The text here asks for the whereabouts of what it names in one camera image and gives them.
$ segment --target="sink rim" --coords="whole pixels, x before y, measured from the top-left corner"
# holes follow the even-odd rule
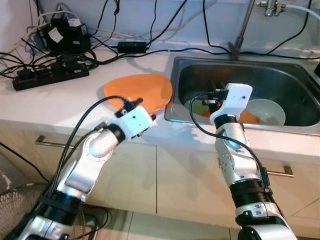
[[[312,76],[310,76],[310,74],[300,64],[282,63],[282,62],[265,62],[265,61],[247,61],[247,60],[234,61],[234,60],[227,60],[227,59],[211,59],[211,58],[201,58],[201,57],[176,56],[174,58],[173,68],[171,72],[171,79],[170,79],[173,87],[173,95],[170,102],[167,104],[165,108],[165,113],[164,113],[164,118],[167,121],[180,122],[180,123],[193,123],[190,118],[189,111],[183,106],[183,104],[179,99],[179,79],[180,79],[180,73],[182,72],[182,70],[194,64],[207,64],[207,65],[235,64],[237,66],[255,65],[255,66],[261,66],[264,68],[269,67],[273,69],[278,69],[276,66],[287,65],[290,67],[299,68],[299,70],[302,71],[303,74],[308,76],[311,83],[316,87],[316,91],[320,92],[320,85],[312,78]],[[320,101],[316,98],[314,94],[312,97],[315,99],[320,109]],[[209,119],[207,117],[195,114],[195,118],[201,124],[210,124]],[[246,129],[320,136],[320,120],[318,121],[318,123],[310,126],[286,126],[286,125],[275,126],[275,125],[264,125],[264,124],[253,124],[253,123],[244,123],[243,125]]]

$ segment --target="cabinet door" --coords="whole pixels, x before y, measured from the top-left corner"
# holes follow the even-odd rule
[[[261,159],[268,171],[283,172],[283,166],[290,166],[294,177],[269,174],[273,198],[286,217],[292,216],[320,198],[320,165],[285,163]]]
[[[287,217],[287,221],[297,236],[320,239],[320,200]]]
[[[237,228],[235,205],[212,152],[157,148],[157,214]]]
[[[120,144],[104,164],[89,204],[156,214],[157,148]]]
[[[50,178],[50,173],[47,171],[46,164],[44,164],[41,156],[37,153],[34,143],[30,142],[30,136],[29,132],[21,129],[0,126],[0,141],[33,163],[48,179]],[[45,182],[34,168],[25,163],[21,158],[2,147],[0,147],[0,151],[33,183]]]
[[[158,214],[238,227],[234,221],[235,206],[217,158],[212,152],[158,147]],[[287,165],[275,160],[261,161],[270,171],[283,172],[283,165]],[[318,165],[292,163],[290,166],[294,178],[269,176],[274,199],[286,217],[318,199],[320,188]]]

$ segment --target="white bowl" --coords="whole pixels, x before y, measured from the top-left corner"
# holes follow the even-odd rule
[[[286,121],[286,114],[282,107],[269,99],[250,100],[245,110],[259,118],[262,124],[282,126]]]

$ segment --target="orange object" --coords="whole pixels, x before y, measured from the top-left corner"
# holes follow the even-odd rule
[[[210,117],[210,111],[209,111],[209,109],[207,109],[207,110],[204,110],[203,111],[203,113],[202,113],[202,116],[204,116],[204,117],[207,117],[207,118],[209,118]]]
[[[103,92],[106,97],[118,95],[131,98],[133,101],[142,98],[143,102],[140,105],[144,106],[149,113],[154,113],[167,105],[173,89],[167,77],[161,74],[148,73],[112,80],[104,86]],[[111,99],[108,103],[119,109],[123,107],[120,99]]]
[[[203,111],[202,116],[204,117],[210,117],[210,111],[209,109]],[[240,114],[239,122],[241,123],[247,123],[247,124],[258,124],[260,122],[259,118],[257,118],[252,113],[243,110],[243,112]]]
[[[259,118],[253,115],[251,112],[244,110],[240,114],[239,122],[248,124],[258,124],[260,122]]]

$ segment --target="orange plate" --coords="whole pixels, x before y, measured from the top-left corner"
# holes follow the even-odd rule
[[[172,96],[172,85],[170,80],[156,73],[130,75],[117,78],[108,82],[104,86],[104,95],[118,95],[125,98],[131,98],[133,101],[142,98],[142,106],[149,113],[154,113],[162,109],[170,101]],[[120,99],[111,99],[108,101],[113,106],[121,109],[122,101]]]

